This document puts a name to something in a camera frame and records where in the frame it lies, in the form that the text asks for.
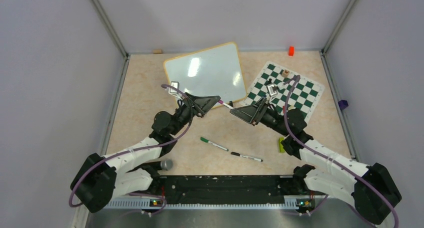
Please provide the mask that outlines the purple whiteboard marker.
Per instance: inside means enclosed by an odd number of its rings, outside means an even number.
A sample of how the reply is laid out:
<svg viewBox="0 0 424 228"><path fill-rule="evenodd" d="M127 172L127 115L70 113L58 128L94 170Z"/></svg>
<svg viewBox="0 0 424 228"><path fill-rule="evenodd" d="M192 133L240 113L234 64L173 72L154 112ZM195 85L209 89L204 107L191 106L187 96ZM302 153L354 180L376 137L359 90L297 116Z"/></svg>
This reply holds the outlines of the purple whiteboard marker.
<svg viewBox="0 0 424 228"><path fill-rule="evenodd" d="M229 108L229 109L233 109L233 106L231 106L230 104L225 103L223 100L219 100L218 101L221 105L224 105L225 107Z"/></svg>

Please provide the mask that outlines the yellow framed whiteboard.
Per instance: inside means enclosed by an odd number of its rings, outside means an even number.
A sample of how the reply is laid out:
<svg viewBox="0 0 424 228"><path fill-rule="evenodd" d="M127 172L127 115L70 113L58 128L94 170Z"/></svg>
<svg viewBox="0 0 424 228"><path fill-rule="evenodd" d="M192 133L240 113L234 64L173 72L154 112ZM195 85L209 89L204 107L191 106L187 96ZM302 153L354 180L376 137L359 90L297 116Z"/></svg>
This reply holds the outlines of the yellow framed whiteboard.
<svg viewBox="0 0 424 228"><path fill-rule="evenodd" d="M243 100L247 88L239 49L228 42L164 61L168 84L195 96L219 95L228 103Z"/></svg>

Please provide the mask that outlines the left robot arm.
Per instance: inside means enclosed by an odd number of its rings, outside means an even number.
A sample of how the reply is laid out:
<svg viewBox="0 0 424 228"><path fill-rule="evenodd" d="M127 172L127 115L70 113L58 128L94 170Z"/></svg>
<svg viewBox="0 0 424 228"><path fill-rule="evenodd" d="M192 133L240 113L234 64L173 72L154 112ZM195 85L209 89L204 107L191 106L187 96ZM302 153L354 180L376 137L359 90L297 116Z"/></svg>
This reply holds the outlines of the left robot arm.
<svg viewBox="0 0 424 228"><path fill-rule="evenodd" d="M70 185L69 205L73 197L91 213L103 209L112 199L135 191L155 194L159 179L143 169L143 164L168 154L177 140L186 134L195 117L204 117L220 96L194 96L185 93L182 105L173 114L158 112L151 126L152 133L142 141L109 155L89 155Z"/></svg>

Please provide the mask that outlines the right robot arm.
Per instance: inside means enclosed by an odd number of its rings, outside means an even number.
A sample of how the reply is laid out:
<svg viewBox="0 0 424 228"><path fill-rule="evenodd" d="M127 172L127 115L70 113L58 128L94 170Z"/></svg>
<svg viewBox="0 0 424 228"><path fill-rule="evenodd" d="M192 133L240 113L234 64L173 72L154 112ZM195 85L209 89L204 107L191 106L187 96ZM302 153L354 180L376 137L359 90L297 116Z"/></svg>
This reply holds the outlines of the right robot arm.
<svg viewBox="0 0 424 228"><path fill-rule="evenodd" d="M304 131L307 123L299 109L285 108L280 114L261 98L252 105L232 108L230 113L248 124L261 123L285 136L282 145L286 153L305 162L294 170L296 192L328 194L353 207L373 225L382 225L392 215L394 226L398 227L394 207L402 196L385 166L357 162L320 144Z"/></svg>

